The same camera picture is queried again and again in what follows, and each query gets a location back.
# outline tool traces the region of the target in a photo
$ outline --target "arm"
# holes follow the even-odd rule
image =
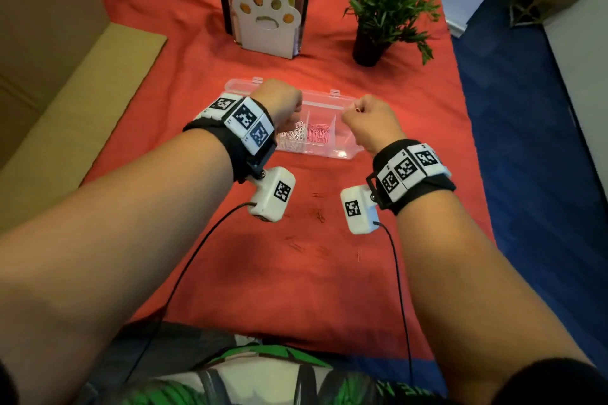
[[[252,95],[275,125],[301,93]],[[190,130],[0,238],[0,360],[22,404],[69,399],[120,326],[163,283],[232,186],[224,146]]]
[[[343,119],[372,155],[406,137],[386,103],[365,96],[358,107]],[[589,362],[452,192],[419,197],[397,224],[416,316],[453,399],[489,403],[540,359]]]

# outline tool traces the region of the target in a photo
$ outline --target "wristband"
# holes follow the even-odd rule
[[[397,215],[409,202],[435,190],[456,190],[450,171],[435,151],[417,140],[399,140],[382,149],[367,177],[380,209]]]
[[[274,125],[268,110],[251,97],[223,93],[202,110],[184,131],[201,128],[224,145],[232,163],[234,181],[262,178],[264,164],[274,153]]]

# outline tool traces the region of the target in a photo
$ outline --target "cardboard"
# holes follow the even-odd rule
[[[78,188],[165,40],[108,26],[0,171],[0,232]]]
[[[77,189],[166,37],[102,0],[2,0],[0,233]]]

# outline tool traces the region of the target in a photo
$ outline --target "clear plastic organizer box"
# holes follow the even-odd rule
[[[253,80],[231,79],[226,82],[225,90],[245,96],[262,82],[263,79],[257,77]],[[277,135],[277,150],[346,160],[363,150],[340,118],[354,98],[340,95],[339,90],[329,93],[302,90],[302,95],[301,120],[295,131]]]

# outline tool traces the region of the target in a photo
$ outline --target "blue carpet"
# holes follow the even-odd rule
[[[542,27],[510,29],[485,0],[452,38],[498,248],[608,377],[608,217]],[[354,358],[408,381],[407,362]],[[434,362],[416,386],[446,393]]]

